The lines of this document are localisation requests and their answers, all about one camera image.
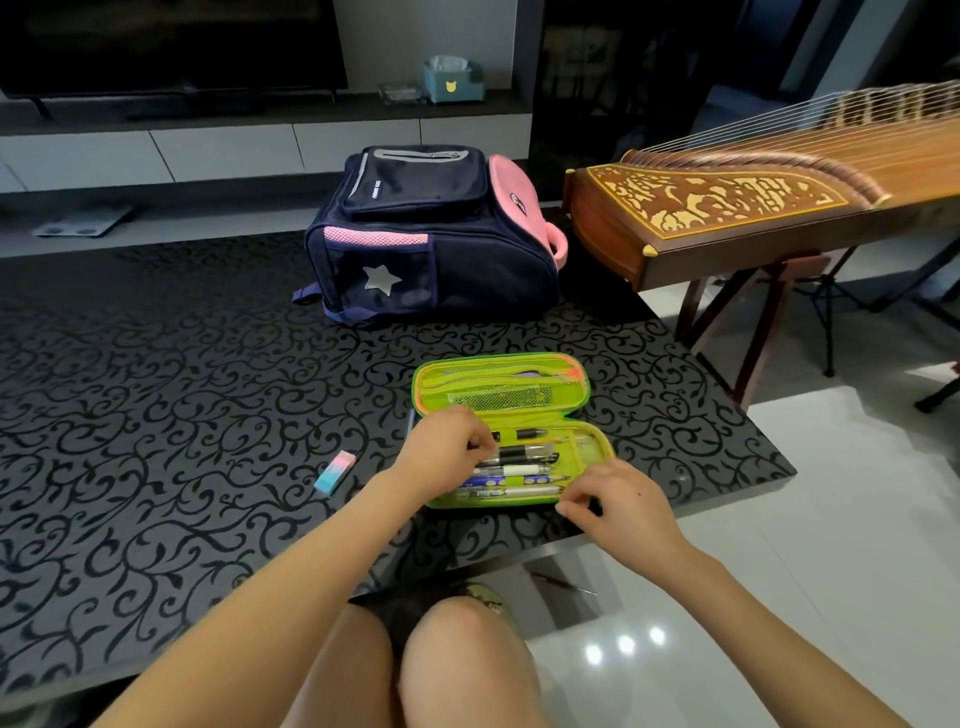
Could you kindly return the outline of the person's right hand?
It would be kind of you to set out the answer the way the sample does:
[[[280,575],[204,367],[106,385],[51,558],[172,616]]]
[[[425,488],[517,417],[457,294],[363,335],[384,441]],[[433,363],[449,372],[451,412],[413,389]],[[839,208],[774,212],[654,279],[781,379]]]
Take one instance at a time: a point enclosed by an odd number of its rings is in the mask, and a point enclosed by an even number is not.
[[[711,558],[684,535],[664,491],[627,463],[610,459],[574,478],[559,501],[597,499],[605,526],[580,529],[615,561],[670,590]]]

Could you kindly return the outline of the green pencil case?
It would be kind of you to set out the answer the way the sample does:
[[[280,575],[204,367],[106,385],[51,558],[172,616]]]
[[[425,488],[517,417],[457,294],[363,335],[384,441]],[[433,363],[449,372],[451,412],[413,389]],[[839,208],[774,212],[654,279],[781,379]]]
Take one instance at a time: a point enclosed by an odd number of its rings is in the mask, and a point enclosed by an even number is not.
[[[558,486],[566,489],[589,466],[615,458],[609,439],[593,424],[574,414],[590,402],[592,383],[584,366],[558,352],[529,352],[442,359],[419,367],[412,384],[414,411],[419,416],[462,405],[472,410],[491,431],[546,429],[550,435],[532,441],[496,442],[500,448],[521,444],[553,443],[555,462],[493,464],[550,465],[550,476],[568,477]],[[465,510],[556,504],[561,497],[497,498],[460,501],[450,493],[427,503],[433,510]]]

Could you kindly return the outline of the person's left forearm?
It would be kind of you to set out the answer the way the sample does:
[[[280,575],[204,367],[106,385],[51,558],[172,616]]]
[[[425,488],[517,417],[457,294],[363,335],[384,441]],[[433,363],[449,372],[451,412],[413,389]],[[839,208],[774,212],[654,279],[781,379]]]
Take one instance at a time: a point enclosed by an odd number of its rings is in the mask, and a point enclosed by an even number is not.
[[[378,554],[430,499],[399,465],[378,473],[213,608],[91,728],[279,728]]]

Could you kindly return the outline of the clear mechanical pencil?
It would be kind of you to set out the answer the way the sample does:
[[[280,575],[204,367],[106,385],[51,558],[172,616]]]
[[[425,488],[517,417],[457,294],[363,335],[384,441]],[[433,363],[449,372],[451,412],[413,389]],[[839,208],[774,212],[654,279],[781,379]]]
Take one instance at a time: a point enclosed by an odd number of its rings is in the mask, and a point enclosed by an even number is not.
[[[510,488],[460,488],[450,498],[460,502],[479,502],[496,499],[534,499],[558,496],[565,488],[556,485],[522,486]]]

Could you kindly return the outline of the thin dark pencil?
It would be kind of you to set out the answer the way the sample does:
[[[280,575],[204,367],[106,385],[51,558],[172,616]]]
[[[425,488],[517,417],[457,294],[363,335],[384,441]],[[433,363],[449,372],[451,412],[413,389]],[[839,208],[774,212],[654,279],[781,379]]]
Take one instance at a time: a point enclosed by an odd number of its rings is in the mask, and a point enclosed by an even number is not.
[[[574,585],[569,581],[562,578],[558,578],[556,576],[544,574],[537,571],[530,571],[529,576],[544,584],[551,585],[553,587],[556,587],[571,593],[578,593],[578,594],[586,595],[589,597],[598,597],[598,593],[596,591],[589,588],[583,588],[581,586]]]

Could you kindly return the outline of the pink and blue eraser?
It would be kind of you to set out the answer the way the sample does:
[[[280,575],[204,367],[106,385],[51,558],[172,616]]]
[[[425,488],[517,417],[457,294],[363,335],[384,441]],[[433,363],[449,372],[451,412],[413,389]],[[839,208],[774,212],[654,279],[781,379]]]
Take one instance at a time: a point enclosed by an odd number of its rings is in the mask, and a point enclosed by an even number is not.
[[[347,474],[354,467],[357,456],[341,450],[324,466],[314,481],[314,490],[322,498],[332,496]]]

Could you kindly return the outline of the person's right leg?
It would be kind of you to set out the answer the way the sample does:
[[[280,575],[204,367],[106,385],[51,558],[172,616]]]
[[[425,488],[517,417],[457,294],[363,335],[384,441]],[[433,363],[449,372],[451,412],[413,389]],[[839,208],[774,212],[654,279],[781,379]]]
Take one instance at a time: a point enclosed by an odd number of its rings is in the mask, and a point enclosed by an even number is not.
[[[415,625],[397,693],[406,728],[552,728],[529,647],[499,594],[478,583]]]

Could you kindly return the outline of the navy and pink backpack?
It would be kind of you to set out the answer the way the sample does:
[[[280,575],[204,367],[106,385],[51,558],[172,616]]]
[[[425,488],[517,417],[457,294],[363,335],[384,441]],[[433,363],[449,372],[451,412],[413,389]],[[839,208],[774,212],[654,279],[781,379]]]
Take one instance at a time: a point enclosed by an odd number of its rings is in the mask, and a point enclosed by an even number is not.
[[[558,304],[569,241],[510,157],[388,144],[346,159],[304,249],[314,280],[292,303],[338,323],[524,321]]]

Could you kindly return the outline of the wooden zither stand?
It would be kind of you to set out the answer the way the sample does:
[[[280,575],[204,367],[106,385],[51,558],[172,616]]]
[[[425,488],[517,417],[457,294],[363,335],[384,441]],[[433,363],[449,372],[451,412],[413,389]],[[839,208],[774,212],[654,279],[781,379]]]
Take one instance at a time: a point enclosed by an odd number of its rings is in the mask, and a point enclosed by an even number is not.
[[[773,340],[784,319],[790,293],[800,283],[810,283],[826,272],[831,258],[825,253],[794,257],[760,268],[735,272],[721,286],[705,309],[700,305],[709,279],[691,281],[678,312],[675,338],[686,347],[738,407],[750,407],[760,383],[763,367],[769,358]],[[750,343],[734,383],[728,383],[703,350],[716,333],[722,316],[751,288],[767,283],[767,292],[753,329]]]

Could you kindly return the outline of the person's left leg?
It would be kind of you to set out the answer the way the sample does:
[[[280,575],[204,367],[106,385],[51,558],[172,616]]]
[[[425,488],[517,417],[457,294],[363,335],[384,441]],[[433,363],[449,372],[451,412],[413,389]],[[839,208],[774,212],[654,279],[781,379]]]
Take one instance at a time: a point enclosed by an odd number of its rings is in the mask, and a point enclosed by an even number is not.
[[[348,604],[280,728],[401,728],[395,655],[383,622]]]

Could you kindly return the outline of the wooden zither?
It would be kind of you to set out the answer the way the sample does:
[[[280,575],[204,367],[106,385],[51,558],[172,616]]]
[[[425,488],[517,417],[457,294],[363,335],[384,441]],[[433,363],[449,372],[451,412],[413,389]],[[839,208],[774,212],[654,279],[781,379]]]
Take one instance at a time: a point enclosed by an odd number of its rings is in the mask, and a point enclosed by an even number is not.
[[[566,172],[636,292],[960,226],[960,79],[838,91]]]

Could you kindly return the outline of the dark glass cabinet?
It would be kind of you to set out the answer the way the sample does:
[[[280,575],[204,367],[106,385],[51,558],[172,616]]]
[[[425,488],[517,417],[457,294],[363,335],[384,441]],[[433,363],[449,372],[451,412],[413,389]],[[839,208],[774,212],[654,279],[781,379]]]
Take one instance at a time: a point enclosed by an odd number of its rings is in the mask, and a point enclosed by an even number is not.
[[[685,137],[749,0],[544,0],[527,171],[558,201],[569,169]]]

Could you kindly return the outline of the black folding stand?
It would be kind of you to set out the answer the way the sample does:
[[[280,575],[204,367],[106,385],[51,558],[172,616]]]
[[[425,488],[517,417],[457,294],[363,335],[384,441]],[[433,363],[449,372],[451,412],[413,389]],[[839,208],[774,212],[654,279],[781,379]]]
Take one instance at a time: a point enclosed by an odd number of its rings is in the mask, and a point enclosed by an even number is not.
[[[846,385],[881,412],[960,421],[960,236],[846,250],[795,297],[782,394]]]

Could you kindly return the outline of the grey bathroom scale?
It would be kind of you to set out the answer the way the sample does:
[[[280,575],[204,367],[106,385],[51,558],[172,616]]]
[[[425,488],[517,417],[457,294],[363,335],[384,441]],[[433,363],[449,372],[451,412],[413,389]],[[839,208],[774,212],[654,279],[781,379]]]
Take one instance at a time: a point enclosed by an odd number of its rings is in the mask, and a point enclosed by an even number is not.
[[[92,205],[39,224],[30,234],[38,238],[100,238],[129,218],[134,210],[131,204]]]

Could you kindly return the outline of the black television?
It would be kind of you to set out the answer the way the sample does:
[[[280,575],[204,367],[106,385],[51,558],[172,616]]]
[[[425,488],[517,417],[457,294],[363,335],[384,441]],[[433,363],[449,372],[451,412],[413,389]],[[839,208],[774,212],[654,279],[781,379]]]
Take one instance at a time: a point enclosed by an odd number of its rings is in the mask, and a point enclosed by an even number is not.
[[[0,0],[9,100],[346,91],[332,0]]]

